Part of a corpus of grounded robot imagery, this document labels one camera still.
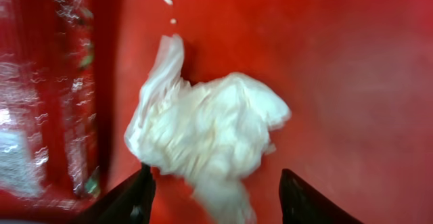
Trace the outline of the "red snack wrapper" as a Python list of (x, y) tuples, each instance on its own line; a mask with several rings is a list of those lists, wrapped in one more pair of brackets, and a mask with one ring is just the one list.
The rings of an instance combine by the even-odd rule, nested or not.
[(1, 213), (99, 195), (91, 0), (1, 0)]

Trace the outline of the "white tissue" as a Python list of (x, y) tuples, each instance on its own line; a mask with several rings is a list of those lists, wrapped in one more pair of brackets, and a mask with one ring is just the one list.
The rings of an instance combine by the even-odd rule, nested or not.
[(163, 36), (124, 141), (142, 163), (182, 177), (217, 223), (255, 223), (242, 180), (274, 150), (270, 133), (292, 115), (264, 83), (232, 72), (192, 85), (179, 35)]

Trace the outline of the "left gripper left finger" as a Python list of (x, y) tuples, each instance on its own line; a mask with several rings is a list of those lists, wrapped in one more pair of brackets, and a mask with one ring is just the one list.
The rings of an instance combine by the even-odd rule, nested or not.
[(142, 164), (129, 177), (88, 209), (72, 224), (149, 224), (156, 182), (151, 168)]

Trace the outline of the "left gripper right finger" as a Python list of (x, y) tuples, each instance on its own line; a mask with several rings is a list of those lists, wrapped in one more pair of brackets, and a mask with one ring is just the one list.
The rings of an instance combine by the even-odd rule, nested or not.
[(283, 224), (362, 224), (290, 169), (279, 181)]

